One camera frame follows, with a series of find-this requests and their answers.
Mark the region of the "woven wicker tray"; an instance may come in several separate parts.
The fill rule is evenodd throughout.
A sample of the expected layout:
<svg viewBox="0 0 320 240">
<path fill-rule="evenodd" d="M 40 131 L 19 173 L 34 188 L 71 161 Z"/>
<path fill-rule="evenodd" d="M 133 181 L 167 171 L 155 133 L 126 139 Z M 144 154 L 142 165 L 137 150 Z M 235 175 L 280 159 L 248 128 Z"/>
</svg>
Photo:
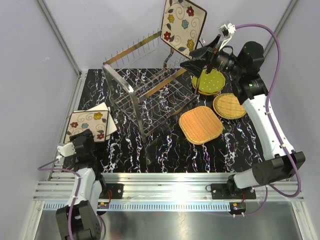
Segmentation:
<svg viewBox="0 0 320 240">
<path fill-rule="evenodd" d="M 178 123 L 186 139 L 194 145 L 218 138 L 224 129 L 220 119 L 207 106 L 198 106 L 183 113 Z"/>
</svg>

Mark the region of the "dark brown square plate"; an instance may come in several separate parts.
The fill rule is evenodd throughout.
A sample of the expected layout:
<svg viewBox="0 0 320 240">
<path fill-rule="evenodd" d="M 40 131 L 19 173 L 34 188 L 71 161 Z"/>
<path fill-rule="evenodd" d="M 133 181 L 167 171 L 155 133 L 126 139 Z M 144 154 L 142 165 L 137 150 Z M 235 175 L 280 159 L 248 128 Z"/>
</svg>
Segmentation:
<svg viewBox="0 0 320 240">
<path fill-rule="evenodd" d="M 108 110 L 81 111 L 71 114 L 63 143 L 66 144 L 72 136 L 90 130 L 95 142 L 100 143 L 106 140 L 107 126 L 109 122 Z"/>
</svg>

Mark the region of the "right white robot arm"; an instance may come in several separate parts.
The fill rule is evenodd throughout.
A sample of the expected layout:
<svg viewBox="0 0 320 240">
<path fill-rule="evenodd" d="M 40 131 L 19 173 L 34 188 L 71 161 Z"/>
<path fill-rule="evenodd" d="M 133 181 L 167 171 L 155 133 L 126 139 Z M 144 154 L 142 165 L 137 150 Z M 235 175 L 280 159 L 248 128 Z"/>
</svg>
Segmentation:
<svg viewBox="0 0 320 240">
<path fill-rule="evenodd" d="M 296 197 L 301 192 L 299 168 L 306 157 L 296 151 L 283 133 L 270 103 L 271 90 L 259 71 L 264 63 L 263 46 L 255 41 L 244 44 L 238 55 L 227 53 L 227 46 L 218 44 L 218 35 L 210 44 L 190 52 L 190 59 L 180 66 L 199 78 L 203 71 L 213 69 L 232 77 L 232 91 L 248 114 L 260 140 L 264 161 L 249 170 L 231 175 L 226 192 L 233 199 L 255 186 L 272 186 L 274 182 L 296 176 L 297 190 L 284 197 Z"/>
</svg>

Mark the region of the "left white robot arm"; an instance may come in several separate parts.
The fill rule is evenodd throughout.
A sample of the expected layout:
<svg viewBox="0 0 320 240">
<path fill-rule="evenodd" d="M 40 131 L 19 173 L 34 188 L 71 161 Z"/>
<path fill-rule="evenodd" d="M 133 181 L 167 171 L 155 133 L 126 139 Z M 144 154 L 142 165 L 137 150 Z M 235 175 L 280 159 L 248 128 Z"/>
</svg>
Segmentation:
<svg viewBox="0 0 320 240">
<path fill-rule="evenodd" d="M 75 157 L 73 169 L 66 170 L 75 176 L 71 196 L 55 214 L 62 240 L 101 238 L 98 200 L 107 195 L 108 187 L 98 169 L 94 149 L 94 135 L 89 129 L 71 136 L 69 142 L 57 147 L 62 157 Z"/>
</svg>

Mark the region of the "white square plate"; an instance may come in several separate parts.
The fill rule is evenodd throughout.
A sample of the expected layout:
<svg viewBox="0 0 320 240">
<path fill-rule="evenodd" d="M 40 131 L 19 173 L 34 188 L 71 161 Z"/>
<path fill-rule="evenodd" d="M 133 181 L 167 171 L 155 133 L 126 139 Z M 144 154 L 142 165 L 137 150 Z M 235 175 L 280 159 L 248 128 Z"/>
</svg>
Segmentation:
<svg viewBox="0 0 320 240">
<path fill-rule="evenodd" d="M 96 106 L 88 109 L 88 111 L 103 111 L 103 110 L 109 111 L 108 124 L 107 124 L 107 128 L 106 128 L 106 137 L 105 137 L 106 140 L 109 140 L 111 135 L 117 131 L 116 124 L 115 124 L 115 122 L 112 118 L 112 115 L 111 115 L 111 108 L 108 107 L 105 102 L 103 102 L 103 103 L 100 103 L 99 105 L 96 105 Z"/>
</svg>

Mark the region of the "green polka dot plate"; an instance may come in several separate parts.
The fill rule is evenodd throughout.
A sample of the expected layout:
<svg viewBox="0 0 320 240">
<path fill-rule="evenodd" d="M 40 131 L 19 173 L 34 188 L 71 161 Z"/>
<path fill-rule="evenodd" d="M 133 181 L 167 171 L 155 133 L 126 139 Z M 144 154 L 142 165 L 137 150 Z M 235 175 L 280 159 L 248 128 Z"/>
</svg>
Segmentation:
<svg viewBox="0 0 320 240">
<path fill-rule="evenodd" d="M 226 84 L 226 78 L 215 69 L 212 69 L 210 73 L 206 73 L 206 71 L 205 68 L 200 75 L 198 91 L 207 95 L 220 92 Z"/>
</svg>

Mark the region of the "floral square plate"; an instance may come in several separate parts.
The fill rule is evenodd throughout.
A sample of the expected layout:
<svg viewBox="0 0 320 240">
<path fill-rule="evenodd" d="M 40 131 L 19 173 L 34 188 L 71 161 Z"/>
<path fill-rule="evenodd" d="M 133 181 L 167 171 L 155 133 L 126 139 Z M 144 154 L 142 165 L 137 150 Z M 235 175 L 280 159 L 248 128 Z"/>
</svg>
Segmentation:
<svg viewBox="0 0 320 240">
<path fill-rule="evenodd" d="M 207 11 L 190 0 L 166 0 L 160 38 L 172 49 L 190 58 L 197 48 Z"/>
</svg>

